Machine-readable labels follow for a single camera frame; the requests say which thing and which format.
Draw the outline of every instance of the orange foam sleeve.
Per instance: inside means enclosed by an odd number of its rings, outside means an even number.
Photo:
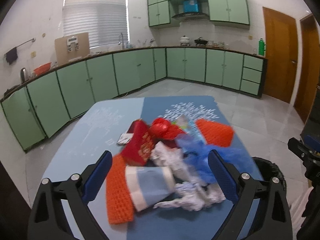
[[[120,154],[113,157],[106,177],[106,203],[110,225],[133,221],[133,204],[125,179],[125,161]]]
[[[198,119],[195,123],[207,144],[214,144],[220,147],[229,147],[231,145],[233,134],[235,133],[231,126],[205,119]]]

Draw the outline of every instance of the white pot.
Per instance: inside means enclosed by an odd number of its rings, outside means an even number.
[[[182,36],[180,38],[180,44],[189,44],[190,43],[190,38],[188,38],[187,36]]]

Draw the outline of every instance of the blue tabletop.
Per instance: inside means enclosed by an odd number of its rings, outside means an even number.
[[[116,142],[132,121],[142,118],[146,123],[158,116],[174,119],[186,114],[192,119],[205,118],[229,124],[210,96],[128,98],[101,101],[92,106],[79,120],[55,154],[43,178],[51,181],[68,179],[73,173],[82,171],[95,163],[105,150],[112,155],[120,152]],[[235,135],[232,146],[245,149]],[[249,173],[255,179],[262,179],[258,168],[247,151],[243,158],[250,163]],[[104,182],[96,199],[88,204],[92,214],[110,240],[154,240],[176,239],[212,239],[229,211],[231,201],[214,204],[197,212],[188,212],[182,208],[146,209],[136,213],[134,221],[121,225],[109,225],[106,210],[106,183]],[[246,223],[238,237],[247,236],[252,224],[259,200],[254,200]],[[67,201],[63,207],[71,230],[75,237],[84,239],[72,216]]]

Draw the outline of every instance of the green thermos bottle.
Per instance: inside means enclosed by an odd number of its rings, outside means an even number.
[[[263,39],[259,40],[259,55],[264,56],[264,52],[266,51],[266,44],[264,43]]]

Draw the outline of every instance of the window blind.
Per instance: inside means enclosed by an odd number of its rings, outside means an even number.
[[[63,34],[89,33],[90,47],[128,41],[126,0],[64,0]]]

